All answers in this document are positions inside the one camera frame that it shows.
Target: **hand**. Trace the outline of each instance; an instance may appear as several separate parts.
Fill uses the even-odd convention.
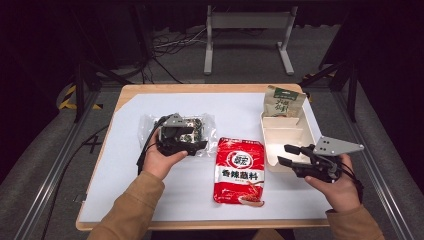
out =
[[[353,169],[349,155],[341,154],[339,157],[342,163]],[[305,177],[305,181],[322,192],[336,212],[346,212],[361,205],[353,180],[344,173],[334,183],[326,183],[310,176]]]
[[[157,149],[156,143],[158,139],[158,130],[155,131],[149,142],[149,149],[146,152],[146,158],[144,160],[143,171],[149,172],[159,179],[163,180],[168,175],[171,167],[177,162],[185,158],[188,153],[187,151],[177,152],[171,156],[164,156]]]

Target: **white cardboard box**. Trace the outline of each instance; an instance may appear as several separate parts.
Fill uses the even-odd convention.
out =
[[[264,117],[261,114],[262,133],[265,144],[266,165],[271,172],[291,172],[291,168],[278,163],[277,156],[293,162],[310,163],[303,154],[294,155],[284,150],[284,145],[309,146],[322,136],[309,100],[305,99],[300,118]]]

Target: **person's left hand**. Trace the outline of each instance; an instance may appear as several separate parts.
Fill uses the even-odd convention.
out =
[[[157,149],[156,143],[158,138],[158,130],[155,131],[149,142],[149,149],[146,152],[144,160],[143,171],[149,172],[159,179],[163,180],[168,175],[172,166],[185,158],[187,151],[177,152],[171,156],[164,156]]]

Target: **transparent plastic bag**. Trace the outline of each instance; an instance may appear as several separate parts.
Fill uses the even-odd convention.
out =
[[[138,139],[140,149],[143,149],[146,140],[152,132],[154,125],[161,116],[142,115],[139,123]],[[218,145],[216,135],[215,118],[210,114],[201,114],[198,116],[181,116],[188,122],[188,126],[194,127],[192,134],[181,135],[179,141],[195,143],[199,141],[207,141],[205,149],[200,149],[196,152],[197,157],[214,157]]]

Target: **seasoning packet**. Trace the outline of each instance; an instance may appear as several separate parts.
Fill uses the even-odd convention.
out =
[[[306,94],[269,85],[264,98],[264,117],[298,118]]]
[[[213,198],[217,203],[261,207],[264,147],[258,141],[220,138]]]

